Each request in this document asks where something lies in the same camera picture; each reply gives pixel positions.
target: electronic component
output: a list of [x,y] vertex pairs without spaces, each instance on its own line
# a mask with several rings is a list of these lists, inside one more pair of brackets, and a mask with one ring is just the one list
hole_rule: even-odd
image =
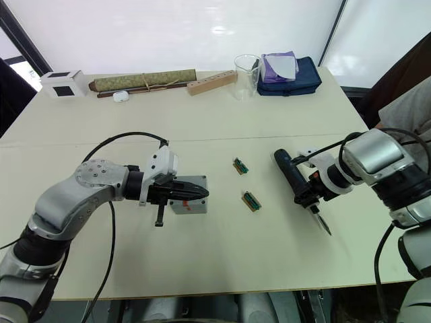
[[248,168],[238,158],[235,158],[233,165],[240,175],[248,172]]
[[244,193],[244,195],[242,196],[242,200],[253,212],[259,210],[262,207],[259,201],[255,198],[255,196],[248,191]]

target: black handle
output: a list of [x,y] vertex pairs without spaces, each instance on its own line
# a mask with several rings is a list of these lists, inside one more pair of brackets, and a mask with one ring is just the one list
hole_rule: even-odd
[[308,189],[307,181],[304,176],[300,173],[299,169],[292,165],[292,158],[289,156],[288,152],[284,149],[278,149],[274,153],[275,161],[278,167],[288,180],[292,190],[295,195],[301,195],[305,190]]

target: white box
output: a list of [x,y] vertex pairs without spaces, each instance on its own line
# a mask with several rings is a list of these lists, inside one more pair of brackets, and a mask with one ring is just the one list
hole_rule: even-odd
[[49,72],[40,78],[43,90],[52,98],[86,96],[87,77],[81,71]]

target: wooden block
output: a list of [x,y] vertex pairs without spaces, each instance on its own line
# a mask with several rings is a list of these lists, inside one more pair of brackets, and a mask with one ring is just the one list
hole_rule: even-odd
[[235,71],[226,71],[205,79],[198,79],[197,81],[189,82],[187,84],[187,90],[191,96],[194,96],[229,83],[234,83],[236,81],[236,77],[237,74]]

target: white bracket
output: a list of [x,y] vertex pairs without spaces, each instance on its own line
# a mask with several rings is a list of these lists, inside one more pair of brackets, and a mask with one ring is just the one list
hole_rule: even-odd
[[178,170],[178,156],[168,146],[157,150],[147,161],[143,171],[141,195],[139,206],[144,207],[147,203],[148,189],[158,179],[165,176],[175,176]]

